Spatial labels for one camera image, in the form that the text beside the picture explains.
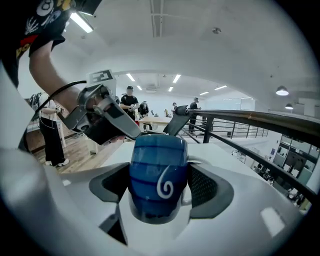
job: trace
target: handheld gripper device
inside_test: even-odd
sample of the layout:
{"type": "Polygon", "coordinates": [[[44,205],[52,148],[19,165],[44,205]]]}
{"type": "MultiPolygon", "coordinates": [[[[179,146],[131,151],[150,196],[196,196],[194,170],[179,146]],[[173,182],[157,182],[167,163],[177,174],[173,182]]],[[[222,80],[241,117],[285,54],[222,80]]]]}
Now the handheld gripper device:
{"type": "Polygon", "coordinates": [[[89,73],[86,78],[87,85],[78,96],[78,106],[67,117],[58,113],[63,123],[100,145],[121,135],[136,139],[141,131],[116,102],[111,88],[116,88],[117,81],[111,70],[89,73]]]}

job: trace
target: sneaker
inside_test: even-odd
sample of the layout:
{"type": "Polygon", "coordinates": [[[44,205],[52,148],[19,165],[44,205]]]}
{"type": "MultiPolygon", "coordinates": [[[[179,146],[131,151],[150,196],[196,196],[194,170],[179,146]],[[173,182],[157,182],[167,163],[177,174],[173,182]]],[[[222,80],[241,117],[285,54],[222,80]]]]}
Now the sneaker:
{"type": "Polygon", "coordinates": [[[65,165],[67,165],[67,164],[69,164],[69,158],[66,158],[66,159],[64,160],[64,162],[58,163],[58,166],[65,166],[65,165]]]}

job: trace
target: blue mug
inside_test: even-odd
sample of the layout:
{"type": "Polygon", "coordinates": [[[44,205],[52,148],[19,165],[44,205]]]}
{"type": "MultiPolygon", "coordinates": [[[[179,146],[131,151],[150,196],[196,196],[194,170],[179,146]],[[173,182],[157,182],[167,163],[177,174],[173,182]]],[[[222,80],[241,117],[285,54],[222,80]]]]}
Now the blue mug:
{"type": "Polygon", "coordinates": [[[187,185],[187,143],[175,136],[151,134],[136,139],[129,175],[132,214],[149,224],[173,220],[187,185]]]}

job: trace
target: mug handle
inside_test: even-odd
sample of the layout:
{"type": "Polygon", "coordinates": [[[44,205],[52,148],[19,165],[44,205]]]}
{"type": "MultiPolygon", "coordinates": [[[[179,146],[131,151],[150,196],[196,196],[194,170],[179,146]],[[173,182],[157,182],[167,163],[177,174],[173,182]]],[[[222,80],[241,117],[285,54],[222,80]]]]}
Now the mug handle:
{"type": "MultiPolygon", "coordinates": [[[[211,165],[211,163],[201,157],[197,157],[197,156],[194,156],[194,155],[188,155],[187,157],[187,161],[197,161],[197,162],[200,162],[202,164],[206,164],[206,165],[211,165]]],[[[185,195],[185,189],[183,190],[182,192],[182,197],[181,197],[181,205],[182,206],[189,206],[191,205],[192,203],[192,200],[191,198],[190,199],[183,199],[184,198],[184,195],[185,195]]]]}

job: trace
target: table leg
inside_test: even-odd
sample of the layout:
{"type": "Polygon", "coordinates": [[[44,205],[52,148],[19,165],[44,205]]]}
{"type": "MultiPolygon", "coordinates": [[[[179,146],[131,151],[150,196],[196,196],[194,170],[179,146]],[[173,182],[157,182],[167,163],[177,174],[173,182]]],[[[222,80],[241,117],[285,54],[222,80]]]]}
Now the table leg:
{"type": "Polygon", "coordinates": [[[62,145],[63,145],[64,148],[66,148],[67,145],[66,145],[66,141],[65,141],[65,135],[64,135],[62,122],[59,123],[59,130],[60,130],[60,136],[61,136],[61,139],[62,139],[62,145]]]}

